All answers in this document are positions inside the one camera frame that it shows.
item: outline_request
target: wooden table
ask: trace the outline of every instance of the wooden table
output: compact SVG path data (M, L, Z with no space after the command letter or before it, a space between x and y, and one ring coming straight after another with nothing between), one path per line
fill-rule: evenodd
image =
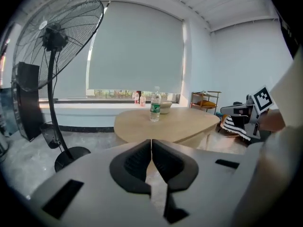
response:
M119 114L115 120L115 133L126 142L146 139L167 140L197 148L201 140L213 132L220 119L217 116L191 108L171 108L160 114L158 122L151 122L149 110L131 110Z

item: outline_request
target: fan motor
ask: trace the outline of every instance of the fan motor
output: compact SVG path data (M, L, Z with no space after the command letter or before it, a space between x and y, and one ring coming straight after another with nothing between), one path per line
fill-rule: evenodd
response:
M60 24L47 26L43 35L43 47L46 51L61 51L68 42L68 37L64 36L64 30Z

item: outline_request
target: yellow cushion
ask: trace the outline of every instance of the yellow cushion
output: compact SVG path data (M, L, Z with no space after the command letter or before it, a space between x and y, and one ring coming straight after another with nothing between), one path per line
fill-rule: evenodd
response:
M203 100L202 106L216 107L216 104L213 103L213 102L209 102L209 101Z

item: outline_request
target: roller blind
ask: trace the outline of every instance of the roller blind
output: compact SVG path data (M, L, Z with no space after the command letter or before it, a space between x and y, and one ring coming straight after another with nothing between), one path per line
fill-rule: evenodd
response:
M89 67L89 89L180 93L182 22L161 11L112 2L98 29Z
M90 41L75 58L58 74L54 98L86 97L86 67ZM47 86L39 90L40 98L47 98Z

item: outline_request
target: black rectangular slot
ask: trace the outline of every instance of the black rectangular slot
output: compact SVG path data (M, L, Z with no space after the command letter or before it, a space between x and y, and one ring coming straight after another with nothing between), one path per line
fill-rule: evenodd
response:
M234 169L237 169L238 166L240 165L240 163L222 160L222 159L216 160L216 163L219 165L227 166L227 167L234 168Z
M83 185L82 182L70 180L42 209L54 218L59 219Z

